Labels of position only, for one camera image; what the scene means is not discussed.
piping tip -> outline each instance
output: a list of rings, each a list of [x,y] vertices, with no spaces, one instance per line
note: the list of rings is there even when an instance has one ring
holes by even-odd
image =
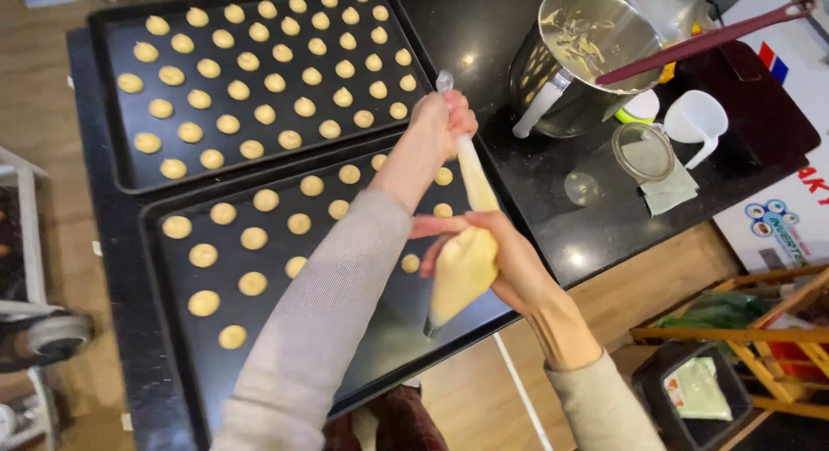
[[[423,334],[429,339],[434,339],[434,337],[438,336],[438,331],[440,331],[441,327],[442,325],[440,327],[433,325],[432,321],[427,318],[423,326]]]

white measuring cup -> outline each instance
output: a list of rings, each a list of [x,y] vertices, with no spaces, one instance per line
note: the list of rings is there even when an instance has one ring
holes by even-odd
[[[669,107],[663,127],[672,140],[702,143],[702,148],[685,165],[694,169],[720,144],[720,136],[728,130],[728,116],[714,97],[690,90]]]

white cable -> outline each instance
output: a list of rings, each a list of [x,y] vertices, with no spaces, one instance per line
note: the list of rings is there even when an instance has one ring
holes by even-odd
[[[501,340],[501,335],[495,333],[492,337],[495,338],[495,343],[498,344],[498,350],[501,351],[501,357],[504,358],[506,369],[510,371],[510,376],[513,377],[513,383],[516,384],[518,395],[521,396],[521,401],[524,403],[526,413],[530,415],[532,427],[535,429],[535,433],[538,434],[538,439],[541,441],[541,447],[544,448],[544,451],[553,451],[553,445],[550,444],[550,439],[547,438],[547,433],[544,432],[544,427],[541,425],[541,420],[538,418],[538,414],[535,414],[535,408],[532,406],[530,396],[527,395],[526,390],[524,389],[524,384],[521,381],[521,377],[518,376],[515,365],[513,365],[510,353],[506,351],[506,346],[504,346],[504,341]]]

baking tray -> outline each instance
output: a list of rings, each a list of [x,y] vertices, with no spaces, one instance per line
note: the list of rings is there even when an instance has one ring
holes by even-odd
[[[230,396],[254,340],[291,282],[285,275],[285,264],[294,256],[312,254],[336,223],[327,213],[328,204],[336,199],[351,202],[375,174],[370,166],[372,157],[377,153],[388,153],[399,135],[386,135],[357,146],[223,181],[156,202],[142,211],[140,227],[154,298],[167,334],[168,352],[173,357],[177,381],[191,414],[194,438],[200,448],[206,447],[211,433],[217,430],[221,404]],[[353,164],[361,170],[357,184],[347,185],[337,178],[340,167],[345,164]],[[455,214],[469,210],[459,164],[453,161],[445,166],[452,171],[454,179],[447,186],[433,183],[417,213],[430,214],[441,202],[450,204]],[[322,178],[325,183],[322,194],[317,197],[302,195],[298,189],[299,182],[309,174]],[[256,211],[251,203],[255,192],[265,188],[278,192],[280,199],[277,208],[266,213]],[[235,206],[238,214],[231,224],[221,226],[211,221],[211,207],[219,202]],[[298,212],[311,218],[312,226],[307,234],[295,235],[287,229],[288,217]],[[192,234],[182,240],[171,239],[161,232],[161,223],[176,214],[186,216],[192,222]],[[268,243],[262,249],[247,250],[240,244],[241,232],[251,226],[259,226],[268,233]],[[407,242],[401,258],[407,254],[422,256],[432,241]],[[219,258],[209,268],[197,268],[188,260],[192,246],[200,243],[212,244],[218,250]],[[267,288],[258,296],[245,296],[237,287],[239,278],[249,271],[259,271],[268,279]],[[401,382],[404,379],[399,375],[403,370],[407,375],[414,375],[445,358],[447,352],[468,346],[516,319],[506,305],[488,293],[452,319],[437,339],[430,340],[422,330],[429,310],[431,284],[417,273],[405,273],[398,261],[369,323],[367,335],[335,395],[333,414],[356,407]],[[202,289],[220,294],[221,304],[213,315],[198,318],[188,311],[187,302],[193,293]],[[242,347],[225,350],[219,346],[217,337],[220,330],[232,324],[245,327],[248,337]],[[393,337],[378,336],[377,331],[395,334]],[[387,345],[384,347],[386,355],[378,356],[377,347],[367,347],[367,343],[390,341],[404,342],[407,350],[414,349],[418,354],[403,354],[399,348]],[[417,357],[417,360],[395,363],[406,362],[400,356],[407,355]]]
[[[307,11],[294,13],[288,7],[288,0],[270,0],[277,7],[275,19],[265,19],[259,15],[257,5],[263,0],[177,0],[154,1],[138,6],[126,6],[96,11],[89,15],[89,28],[93,39],[93,48],[98,66],[98,76],[104,87],[101,94],[106,106],[105,117],[109,128],[110,148],[114,158],[115,182],[127,193],[150,192],[165,186],[192,181],[199,177],[213,175],[223,170],[242,167],[251,162],[266,161],[272,158],[292,155],[321,146],[330,145],[357,136],[371,134],[385,128],[394,128],[408,123],[405,119],[396,120],[389,114],[389,107],[394,102],[401,102],[409,108],[423,95],[432,90],[430,79],[434,75],[424,72],[419,60],[425,60],[425,54],[412,29],[409,20],[398,0],[369,0],[361,3],[357,0],[338,0],[337,7],[328,9],[320,0],[305,0]],[[224,17],[225,6],[235,3],[240,5],[245,19],[233,24]],[[377,21],[371,14],[374,6],[385,6],[389,19]],[[342,21],[342,12],[354,7],[360,14],[360,22],[346,25]],[[186,20],[186,13],[191,7],[206,11],[210,22],[204,27],[194,27]],[[317,11],[324,11],[328,16],[330,27],[319,31],[311,24],[311,18]],[[148,16],[161,16],[170,24],[166,35],[153,35],[147,31],[145,21]],[[298,35],[285,35],[280,23],[285,16],[297,20],[301,31]],[[267,41],[253,41],[248,30],[254,22],[260,22],[270,32]],[[376,44],[370,33],[376,27],[383,27],[388,34],[388,42]],[[234,37],[234,46],[221,49],[212,42],[212,34],[225,29]],[[358,42],[355,50],[344,50],[339,45],[339,37],[350,32]],[[177,33],[191,37],[195,44],[192,53],[181,54],[174,51],[170,39]],[[321,38],[327,47],[323,56],[312,54],[307,48],[312,38]],[[158,50],[159,57],[152,63],[142,63],[133,55],[133,46],[137,41],[151,43]],[[276,61],[272,55],[275,44],[286,44],[294,53],[294,58],[287,63]],[[412,54],[412,64],[400,66],[395,62],[395,54],[400,49],[407,49]],[[259,68],[245,71],[239,67],[236,58],[244,51],[249,51],[259,59]],[[370,72],[365,60],[369,54],[377,54],[383,62],[378,72]],[[199,60],[208,58],[221,66],[221,75],[208,79],[196,71]],[[349,60],[355,67],[355,75],[342,79],[335,72],[335,65],[341,60]],[[158,78],[161,66],[173,65],[185,73],[185,82],[180,86],[168,86]],[[320,85],[310,86],[302,81],[303,70],[314,67],[323,75]],[[115,84],[118,75],[132,73],[138,75],[143,83],[143,91],[130,95],[120,90]],[[264,87],[265,76],[278,73],[286,81],[285,91],[271,93]],[[417,88],[406,92],[399,86],[405,75],[414,75]],[[250,96],[245,100],[235,100],[227,93],[227,86],[233,80],[241,80],[250,89]],[[388,89],[383,99],[370,96],[368,87],[372,82],[382,80]],[[334,92],[345,87],[354,97],[349,107],[338,107],[332,100]],[[187,94],[192,89],[206,91],[212,97],[212,106],[196,109],[187,102]],[[294,101],[300,97],[314,101],[316,114],[301,117],[294,111]],[[166,119],[153,117],[148,110],[149,102],[162,98],[173,106],[173,115]],[[276,121],[264,125],[254,117],[254,109],[262,104],[269,104],[276,111]],[[375,116],[369,128],[359,128],[353,121],[358,110],[366,109]],[[223,114],[232,114],[240,121],[240,130],[232,135],[220,132],[216,119]],[[342,129],[337,139],[325,139],[318,128],[322,121],[333,119]],[[183,142],[177,136],[181,123],[191,121],[204,131],[204,138],[195,144]],[[303,139],[303,145],[294,150],[285,150],[279,146],[277,138],[284,130],[294,130]],[[154,133],[161,139],[161,150],[145,154],[133,146],[133,139],[140,132]],[[244,158],[239,146],[245,140],[256,140],[264,146],[264,155],[255,160]],[[206,149],[216,149],[225,158],[222,168],[210,170],[202,166],[199,155]],[[175,158],[187,165],[187,174],[178,180],[164,177],[159,168],[161,161]]]

wooden floor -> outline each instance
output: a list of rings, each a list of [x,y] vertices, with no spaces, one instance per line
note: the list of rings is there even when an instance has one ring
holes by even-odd
[[[74,99],[66,84],[64,34],[83,25],[90,1],[26,11],[0,0],[0,144],[44,168],[51,202],[43,225],[54,303],[88,312],[96,338],[57,369],[74,423],[65,449],[134,449],[121,426],[126,412],[102,266],[92,253],[92,217]],[[738,271],[710,224],[648,250],[570,291],[597,338],[615,346],[627,329]],[[501,336],[556,451],[574,447],[541,369],[526,322]],[[19,381],[0,378],[0,390]],[[451,449],[541,449],[529,415],[492,338],[421,375],[424,403]]]

